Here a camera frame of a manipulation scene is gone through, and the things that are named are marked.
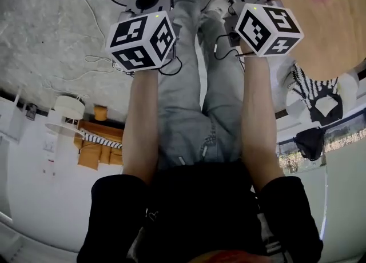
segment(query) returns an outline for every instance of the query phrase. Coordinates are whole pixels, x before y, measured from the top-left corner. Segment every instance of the black and white striped cloth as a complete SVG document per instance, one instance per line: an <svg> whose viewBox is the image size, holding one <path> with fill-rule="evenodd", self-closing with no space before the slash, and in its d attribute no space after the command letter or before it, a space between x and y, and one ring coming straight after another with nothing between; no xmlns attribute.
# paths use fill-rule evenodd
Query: black and white striped cloth
<svg viewBox="0 0 366 263"><path fill-rule="evenodd" d="M85 141L98 143L98 144L105 145L105 146L112 147L112 148L118 148L118 149L122 148L122 143L108 140L106 138L100 137L98 135L95 135L95 134L93 134L89 131L83 130L83 129L81 129L80 131L83 133L82 139Z"/></svg>
<svg viewBox="0 0 366 263"><path fill-rule="evenodd" d="M312 122L329 125L343 118L343 102L338 91L338 77L314 81L305 75L297 63L292 66L295 85L292 91L306 104Z"/></svg>
<svg viewBox="0 0 366 263"><path fill-rule="evenodd" d="M338 93L338 77L327 81L314 81L305 75L298 64L293 65L292 77L295 80L293 91L303 100L308 109L312 109L316 101L330 94Z"/></svg>

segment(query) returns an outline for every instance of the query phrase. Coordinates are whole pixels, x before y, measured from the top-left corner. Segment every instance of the black shirt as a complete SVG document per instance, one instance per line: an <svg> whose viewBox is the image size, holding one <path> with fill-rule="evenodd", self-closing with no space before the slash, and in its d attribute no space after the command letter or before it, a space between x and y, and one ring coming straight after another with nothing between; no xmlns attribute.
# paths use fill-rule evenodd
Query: black shirt
<svg viewBox="0 0 366 263"><path fill-rule="evenodd" d="M294 262L317 262L323 243L301 180L275 179L258 199L251 187L241 163L178 166L151 186L128 175L101 178L77 262L125 261L142 227L139 262L188 262L214 250L266 255L259 212Z"/></svg>

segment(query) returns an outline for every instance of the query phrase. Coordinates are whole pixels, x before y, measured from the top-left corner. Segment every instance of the black bag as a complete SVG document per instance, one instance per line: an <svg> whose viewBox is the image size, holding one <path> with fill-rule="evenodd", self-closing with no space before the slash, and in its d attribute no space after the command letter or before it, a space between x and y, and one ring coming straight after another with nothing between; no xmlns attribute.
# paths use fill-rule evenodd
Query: black bag
<svg viewBox="0 0 366 263"><path fill-rule="evenodd" d="M322 128L311 128L302 131L293 139L301 155L311 161L321 156L324 147L325 130Z"/></svg>

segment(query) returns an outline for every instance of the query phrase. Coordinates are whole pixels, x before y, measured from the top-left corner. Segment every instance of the forearm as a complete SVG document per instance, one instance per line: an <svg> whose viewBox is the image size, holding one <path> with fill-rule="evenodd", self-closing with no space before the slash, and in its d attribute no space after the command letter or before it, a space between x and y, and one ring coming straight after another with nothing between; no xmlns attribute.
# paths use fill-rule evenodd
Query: forearm
<svg viewBox="0 0 366 263"><path fill-rule="evenodd" d="M123 138L124 174L150 183L158 161L158 71L135 74Z"/></svg>
<svg viewBox="0 0 366 263"><path fill-rule="evenodd" d="M265 58L245 59L242 112L242 159L260 191L271 180L283 176L276 157L276 118Z"/></svg>

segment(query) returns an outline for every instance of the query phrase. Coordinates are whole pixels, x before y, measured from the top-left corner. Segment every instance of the sneaker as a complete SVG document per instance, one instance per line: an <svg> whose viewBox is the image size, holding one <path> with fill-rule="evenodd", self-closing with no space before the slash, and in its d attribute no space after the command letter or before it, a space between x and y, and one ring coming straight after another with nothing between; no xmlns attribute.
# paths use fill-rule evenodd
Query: sneaker
<svg viewBox="0 0 366 263"><path fill-rule="evenodd" d="M227 0L211 0L205 11L216 11L221 18L224 18L229 13L229 7L230 5Z"/></svg>

